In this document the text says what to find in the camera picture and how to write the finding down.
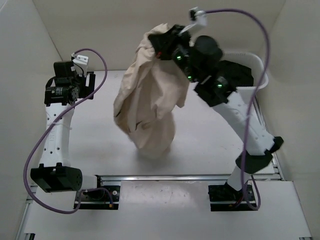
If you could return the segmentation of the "beige trousers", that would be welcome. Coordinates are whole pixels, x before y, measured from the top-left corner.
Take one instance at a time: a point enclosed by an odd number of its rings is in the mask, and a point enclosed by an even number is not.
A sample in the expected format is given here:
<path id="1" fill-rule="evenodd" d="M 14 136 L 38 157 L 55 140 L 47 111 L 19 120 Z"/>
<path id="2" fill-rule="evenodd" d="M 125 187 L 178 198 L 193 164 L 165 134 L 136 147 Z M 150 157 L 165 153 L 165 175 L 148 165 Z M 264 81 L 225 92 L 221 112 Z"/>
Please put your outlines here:
<path id="1" fill-rule="evenodd" d="M 148 39 L 170 28 L 162 23 L 143 35 L 113 103 L 115 124 L 150 159 L 170 151 L 176 133 L 172 111 L 184 107 L 189 88 L 186 76 L 172 60 L 156 58 Z"/>

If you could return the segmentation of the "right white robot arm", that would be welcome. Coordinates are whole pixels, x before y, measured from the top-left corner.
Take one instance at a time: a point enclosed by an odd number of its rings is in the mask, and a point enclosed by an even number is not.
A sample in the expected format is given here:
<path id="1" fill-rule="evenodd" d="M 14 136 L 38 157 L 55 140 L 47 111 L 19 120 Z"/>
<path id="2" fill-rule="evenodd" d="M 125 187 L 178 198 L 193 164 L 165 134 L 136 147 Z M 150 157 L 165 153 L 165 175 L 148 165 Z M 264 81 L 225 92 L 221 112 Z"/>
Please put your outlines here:
<path id="1" fill-rule="evenodd" d="M 197 96 L 219 113 L 242 140 L 242 153 L 224 188 L 226 197 L 236 200 L 251 175 L 271 162 L 272 154 L 284 141 L 268 133 L 251 117 L 250 105 L 244 102 L 232 78 L 218 68 L 223 57 L 218 43 L 207 35 L 197 37 L 194 44 L 190 44 L 190 39 L 189 32 L 183 31 L 180 25 L 148 36 L 156 57 L 174 61 L 190 82 L 196 82 Z"/>

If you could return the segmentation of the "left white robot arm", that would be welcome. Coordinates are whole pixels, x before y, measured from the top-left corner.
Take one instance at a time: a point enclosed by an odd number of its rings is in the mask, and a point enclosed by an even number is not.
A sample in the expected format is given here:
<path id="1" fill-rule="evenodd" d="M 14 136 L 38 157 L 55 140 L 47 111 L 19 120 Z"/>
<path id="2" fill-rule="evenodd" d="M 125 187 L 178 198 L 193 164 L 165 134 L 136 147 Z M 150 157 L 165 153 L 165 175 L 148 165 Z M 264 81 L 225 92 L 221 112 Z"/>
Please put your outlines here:
<path id="1" fill-rule="evenodd" d="M 93 97 L 96 75 L 88 71 L 89 58 L 77 55 L 53 64 L 54 77 L 45 85 L 44 104 L 48 134 L 44 137 L 39 166 L 30 170 L 31 179 L 46 193 L 79 191 L 80 169 L 71 167 L 69 139 L 74 105 Z"/>

